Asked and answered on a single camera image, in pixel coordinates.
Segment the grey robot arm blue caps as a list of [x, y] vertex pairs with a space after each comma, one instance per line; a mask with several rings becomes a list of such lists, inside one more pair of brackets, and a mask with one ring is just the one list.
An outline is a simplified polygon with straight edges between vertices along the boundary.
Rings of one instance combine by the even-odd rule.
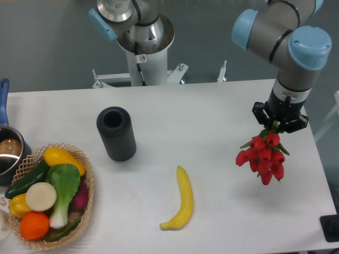
[[[305, 25], [322, 1], [267, 4], [264, 13], [243, 11], [231, 37], [279, 70], [267, 102], [253, 106], [258, 123], [277, 133], [292, 133], [308, 124], [301, 108], [326, 65], [332, 41], [324, 30]], [[166, 85], [181, 79], [179, 73], [167, 70], [167, 49], [175, 33], [157, 1], [97, 1], [88, 15], [102, 37], [117, 41], [126, 52], [132, 86]]]

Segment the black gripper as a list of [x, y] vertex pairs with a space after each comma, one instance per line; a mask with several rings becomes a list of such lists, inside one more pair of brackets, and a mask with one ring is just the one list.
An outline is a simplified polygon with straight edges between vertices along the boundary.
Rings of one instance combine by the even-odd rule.
[[271, 128], [274, 121], [280, 122], [280, 132], [293, 133], [307, 127], [309, 118], [301, 109], [311, 88], [295, 90], [276, 79], [266, 103], [255, 102], [252, 112], [260, 125]]

